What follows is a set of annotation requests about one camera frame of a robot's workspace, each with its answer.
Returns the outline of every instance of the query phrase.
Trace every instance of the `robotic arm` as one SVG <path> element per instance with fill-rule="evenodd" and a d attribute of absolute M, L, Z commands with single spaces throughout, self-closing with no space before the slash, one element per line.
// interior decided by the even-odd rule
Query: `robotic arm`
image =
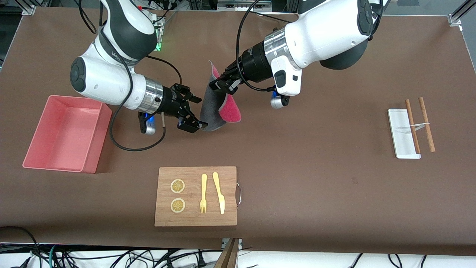
<path fill-rule="evenodd" d="M 184 85 L 168 88 L 134 72 L 134 66 L 156 48 L 157 16 L 139 10 L 130 0 L 100 1 L 108 10 L 108 19 L 86 52 L 71 65 L 74 90 L 111 105 L 124 102 L 124 107 L 139 111 L 142 133 L 154 134 L 150 119 L 156 113 L 176 117 L 179 129 L 196 132 L 202 122 L 188 101 L 199 103 L 202 99 Z"/>
<path fill-rule="evenodd" d="M 209 85 L 213 90 L 234 94 L 246 81 L 273 77 L 271 106 L 288 105 L 289 97 L 301 90 L 302 69 L 321 65 L 343 70 L 355 64 L 378 27 L 390 0 L 301 0 L 297 21 L 275 30 L 264 41 L 243 52 L 239 67 L 233 62 Z"/>

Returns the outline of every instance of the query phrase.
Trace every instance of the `gray fabric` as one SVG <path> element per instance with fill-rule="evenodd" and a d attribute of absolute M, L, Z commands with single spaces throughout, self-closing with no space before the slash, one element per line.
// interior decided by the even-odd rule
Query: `gray fabric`
<path fill-rule="evenodd" d="M 210 76 L 209 83 L 216 78 L 213 74 Z M 226 93 L 213 91 L 207 83 L 205 96 L 203 97 L 202 109 L 200 111 L 200 121 L 208 123 L 208 126 L 202 128 L 203 131 L 214 131 L 223 127 L 227 122 L 223 120 L 218 112 L 225 101 Z"/>

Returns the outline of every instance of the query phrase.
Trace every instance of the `wooden dowel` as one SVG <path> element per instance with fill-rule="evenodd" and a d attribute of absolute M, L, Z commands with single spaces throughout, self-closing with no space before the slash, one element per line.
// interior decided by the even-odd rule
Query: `wooden dowel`
<path fill-rule="evenodd" d="M 429 123 L 423 97 L 419 97 L 418 101 L 420 102 L 421 112 L 423 113 L 423 120 L 425 121 L 425 123 Z M 426 138 L 428 139 L 428 146 L 430 146 L 430 152 L 436 152 L 435 144 L 433 143 L 433 136 L 431 135 L 430 124 L 425 124 L 425 131 L 426 131 Z"/>
<path fill-rule="evenodd" d="M 412 114 L 412 108 L 410 107 L 410 100 L 405 100 L 405 106 L 407 106 L 408 120 L 410 121 L 410 130 L 412 131 L 413 144 L 415 145 L 415 152 L 419 154 L 420 145 L 418 144 L 417 131 L 415 130 L 415 127 L 412 126 L 415 123 L 413 122 L 413 114 Z"/>

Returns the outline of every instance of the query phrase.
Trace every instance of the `utensil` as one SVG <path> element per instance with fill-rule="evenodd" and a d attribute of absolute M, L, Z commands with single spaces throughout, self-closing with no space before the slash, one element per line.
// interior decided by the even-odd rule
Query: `utensil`
<path fill-rule="evenodd" d="M 220 213 L 225 213 L 225 197 L 220 192 L 220 179 L 218 178 L 218 173 L 213 172 L 213 181 L 215 182 L 215 187 L 217 188 L 218 201 L 220 202 Z"/>
<path fill-rule="evenodd" d="M 207 212 L 207 201 L 205 200 L 206 191 L 207 191 L 207 174 L 202 174 L 202 200 L 200 201 L 200 212 L 202 214 Z"/>

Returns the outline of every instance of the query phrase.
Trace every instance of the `wooden fork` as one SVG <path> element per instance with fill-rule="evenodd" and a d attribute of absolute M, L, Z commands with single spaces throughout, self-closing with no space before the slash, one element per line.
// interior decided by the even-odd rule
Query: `wooden fork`
<path fill-rule="evenodd" d="M 200 212 L 202 214 L 207 212 L 207 201 L 205 200 L 206 191 L 207 191 L 207 174 L 202 174 L 202 200 L 200 201 Z"/>

